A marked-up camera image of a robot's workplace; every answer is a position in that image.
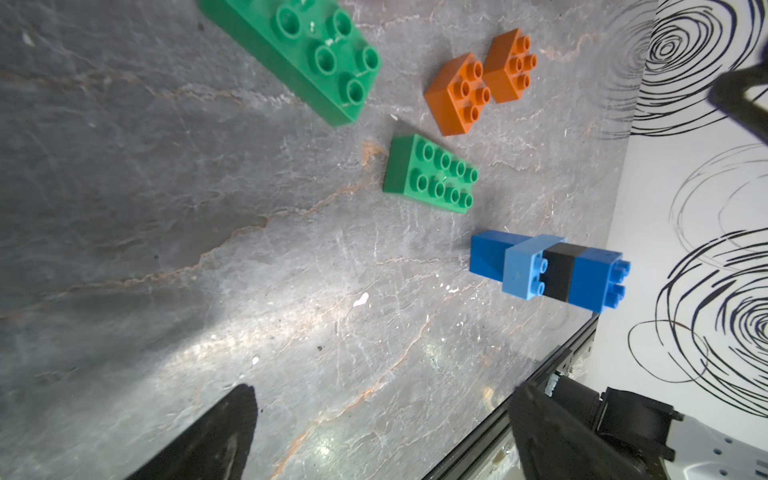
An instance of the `lego duplo brick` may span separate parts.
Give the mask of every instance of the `lego duplo brick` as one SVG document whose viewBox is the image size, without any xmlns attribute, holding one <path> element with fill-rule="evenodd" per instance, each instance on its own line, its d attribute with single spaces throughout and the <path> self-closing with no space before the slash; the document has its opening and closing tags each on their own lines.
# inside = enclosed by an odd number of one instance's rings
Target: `lego duplo brick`
<svg viewBox="0 0 768 480">
<path fill-rule="evenodd" d="M 424 92 L 443 135 L 466 134 L 491 100 L 491 91 L 482 80 L 483 67 L 472 53 L 454 58 Z"/>
<path fill-rule="evenodd" d="M 520 100 L 531 86 L 531 70 L 538 58 L 530 53 L 531 37 L 523 35 L 519 28 L 493 39 L 483 65 L 483 80 L 496 103 Z"/>
<path fill-rule="evenodd" d="M 518 243 L 504 252 L 504 278 L 502 292 L 523 300 L 544 294 L 541 274 L 547 271 L 544 250 L 565 241 L 563 237 L 539 235 Z"/>
<path fill-rule="evenodd" d="M 354 122 L 379 54 L 333 0 L 200 0 L 203 13 L 332 126 Z"/>
<path fill-rule="evenodd" d="M 389 148 L 384 191 L 465 214 L 475 202 L 477 167 L 421 135 L 396 137 Z"/>
<path fill-rule="evenodd" d="M 501 282 L 504 279 L 504 252 L 529 238 L 495 230 L 473 235 L 469 271 Z"/>
<path fill-rule="evenodd" d="M 580 245 L 560 242 L 544 250 L 543 256 L 548 266 L 547 271 L 541 274 L 540 280 L 545 285 L 545 296 L 561 302 L 568 301 L 576 257 L 586 249 L 587 247 Z"/>
<path fill-rule="evenodd" d="M 574 262 L 568 302 L 597 313 L 606 306 L 616 308 L 624 298 L 621 283 L 630 268 L 619 252 L 587 248 Z"/>
</svg>

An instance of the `spiral drawing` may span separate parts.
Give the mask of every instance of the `spiral drawing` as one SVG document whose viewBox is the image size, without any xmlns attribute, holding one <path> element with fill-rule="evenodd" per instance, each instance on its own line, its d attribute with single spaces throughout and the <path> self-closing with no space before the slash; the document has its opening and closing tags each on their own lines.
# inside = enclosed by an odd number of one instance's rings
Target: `spiral drawing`
<svg viewBox="0 0 768 480">
<path fill-rule="evenodd" d="M 649 339 L 667 357 L 641 358 Z M 659 292 L 655 320 L 633 327 L 627 342 L 656 378 L 695 382 L 734 408 L 768 418 L 768 228 L 727 233 L 686 255 Z"/>
<path fill-rule="evenodd" d="M 604 112 L 600 138 L 613 140 L 630 135 L 657 3 L 640 0 L 620 8 L 607 23 L 599 55 L 603 62 L 599 67 L 601 75 L 591 89 L 594 103 Z"/>
<path fill-rule="evenodd" d="M 663 0 L 631 133 L 682 134 L 725 118 L 707 102 L 707 92 L 719 74 L 749 66 L 767 9 L 768 0 Z M 753 89 L 749 99 L 767 91 Z"/>
<path fill-rule="evenodd" d="M 749 144 L 731 148 L 697 168 L 675 193 L 670 222 L 687 252 L 726 232 L 743 230 L 763 218 L 768 224 L 768 147 Z M 700 261 L 727 267 L 709 253 Z"/>
</svg>

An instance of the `table surface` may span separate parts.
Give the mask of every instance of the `table surface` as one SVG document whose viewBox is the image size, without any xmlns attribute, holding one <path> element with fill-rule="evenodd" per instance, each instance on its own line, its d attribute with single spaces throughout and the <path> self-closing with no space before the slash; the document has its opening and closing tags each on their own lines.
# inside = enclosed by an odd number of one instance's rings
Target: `table surface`
<svg viewBox="0 0 768 480">
<path fill-rule="evenodd" d="M 421 478 L 590 316 L 469 244 L 605 245 L 653 17 L 624 4 L 344 2 L 382 70 L 332 128 L 192 0 L 0 0 L 0 477 L 123 478 L 245 382 L 244 478 Z M 426 86 L 516 27 L 531 88 L 441 136 Z M 412 133 L 479 166 L 468 214 L 382 192 Z"/>
</svg>

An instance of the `black mechanical part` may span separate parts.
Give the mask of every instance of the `black mechanical part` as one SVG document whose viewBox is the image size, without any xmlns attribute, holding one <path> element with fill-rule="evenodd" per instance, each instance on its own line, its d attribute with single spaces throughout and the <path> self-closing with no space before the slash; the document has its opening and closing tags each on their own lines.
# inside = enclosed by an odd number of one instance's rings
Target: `black mechanical part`
<svg viewBox="0 0 768 480">
<path fill-rule="evenodd" d="M 598 326 L 598 314 L 592 317 L 547 357 L 528 377 L 527 383 L 544 391 L 547 380 L 555 371 L 568 371 L 574 352 L 582 348 L 593 337 Z M 509 396 L 491 415 L 464 437 L 464 439 L 437 464 L 423 480 L 464 480 L 472 476 L 485 464 L 491 455 L 498 452 L 511 428 L 508 410 Z"/>
<path fill-rule="evenodd" d="M 683 416 L 672 405 L 624 390 L 606 389 L 603 409 L 595 432 L 620 451 L 648 463 L 654 456 L 674 461 L 675 452 L 667 447 L 673 420 Z"/>
<path fill-rule="evenodd" d="M 526 480 L 650 479 L 533 385 L 519 386 L 507 411 Z"/>
<path fill-rule="evenodd" d="M 768 144 L 768 111 L 746 98 L 746 91 L 768 84 L 768 44 L 758 65 L 721 74 L 712 84 L 707 99 L 756 137 Z"/>
<path fill-rule="evenodd" d="M 240 384 L 126 480 L 240 480 L 257 416 L 253 387 Z"/>
<path fill-rule="evenodd" d="M 594 428 L 602 407 L 599 393 L 567 376 L 561 376 L 552 391 L 552 399 L 582 425 L 590 430 Z"/>
</svg>

